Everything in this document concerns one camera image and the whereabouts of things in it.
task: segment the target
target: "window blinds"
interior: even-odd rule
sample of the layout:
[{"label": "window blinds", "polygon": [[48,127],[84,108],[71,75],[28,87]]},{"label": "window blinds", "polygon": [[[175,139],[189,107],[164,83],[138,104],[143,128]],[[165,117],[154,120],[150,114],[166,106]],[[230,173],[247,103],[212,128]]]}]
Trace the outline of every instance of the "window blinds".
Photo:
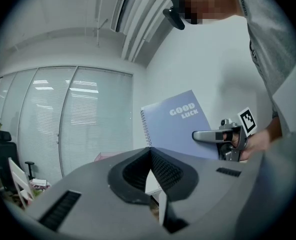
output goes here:
[{"label": "window blinds", "polygon": [[51,184],[62,178],[59,125],[75,67],[39,68],[23,102],[18,131],[21,163],[34,162],[33,175]]},{"label": "window blinds", "polygon": [[18,72],[14,77],[4,101],[1,114],[2,130],[10,132],[12,141],[17,142],[19,116],[25,95],[37,69]]},{"label": "window blinds", "polygon": [[2,112],[3,112],[5,99],[6,99],[6,96],[8,94],[8,90],[12,84],[12,81],[13,81],[15,75],[16,75],[16,73],[5,75],[2,78],[1,83],[0,83],[0,122],[1,123],[3,123],[1,121],[1,119],[2,119]]},{"label": "window blinds", "polygon": [[100,152],[133,147],[132,76],[79,67],[70,84],[60,125],[63,175],[93,162]]}]

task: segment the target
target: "black office chair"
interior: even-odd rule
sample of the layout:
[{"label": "black office chair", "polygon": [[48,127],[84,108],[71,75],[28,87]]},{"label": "black office chair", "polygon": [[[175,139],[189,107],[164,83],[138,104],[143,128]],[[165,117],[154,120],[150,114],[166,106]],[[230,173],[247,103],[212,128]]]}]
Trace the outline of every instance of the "black office chair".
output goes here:
[{"label": "black office chair", "polygon": [[[0,130],[0,179],[3,184],[3,187],[13,193],[16,193],[16,188],[14,185],[12,173],[9,167],[9,160],[11,158],[14,163],[20,166],[17,145],[12,141],[12,136],[8,131]],[[29,168],[29,180],[33,179],[31,166],[34,165],[34,162],[27,161],[25,164]]]}]

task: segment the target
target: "spiral binding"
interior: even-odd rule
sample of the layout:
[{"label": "spiral binding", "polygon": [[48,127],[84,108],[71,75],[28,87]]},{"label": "spiral binding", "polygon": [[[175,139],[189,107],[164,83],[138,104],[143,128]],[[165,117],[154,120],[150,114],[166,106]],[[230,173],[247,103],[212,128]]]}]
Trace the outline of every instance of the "spiral binding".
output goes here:
[{"label": "spiral binding", "polygon": [[146,122],[146,118],[145,118],[145,113],[144,113],[143,110],[141,110],[140,114],[141,114],[141,121],[142,121],[144,136],[146,138],[147,145],[151,148],[153,145],[152,145],[152,141],[151,141],[150,136],[149,136],[147,122]]}]

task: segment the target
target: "gray t-shirt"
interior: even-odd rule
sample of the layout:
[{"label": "gray t-shirt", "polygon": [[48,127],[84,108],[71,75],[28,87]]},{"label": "gray t-shirt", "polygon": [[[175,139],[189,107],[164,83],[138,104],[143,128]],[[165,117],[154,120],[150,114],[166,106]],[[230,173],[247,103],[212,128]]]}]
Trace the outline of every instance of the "gray t-shirt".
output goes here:
[{"label": "gray t-shirt", "polygon": [[275,0],[239,0],[247,20],[250,54],[272,102],[272,117],[279,116],[282,134],[289,128],[273,95],[296,64],[296,31]]}]

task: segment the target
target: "spiral notebook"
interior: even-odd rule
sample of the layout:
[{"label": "spiral notebook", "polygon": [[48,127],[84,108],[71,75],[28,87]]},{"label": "spiral notebook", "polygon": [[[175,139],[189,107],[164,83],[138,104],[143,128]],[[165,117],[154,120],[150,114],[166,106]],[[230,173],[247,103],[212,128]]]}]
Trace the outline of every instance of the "spiral notebook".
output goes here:
[{"label": "spiral notebook", "polygon": [[194,131],[209,131],[207,118],[192,90],[141,108],[149,147],[186,155],[219,159],[216,144],[195,141]]}]

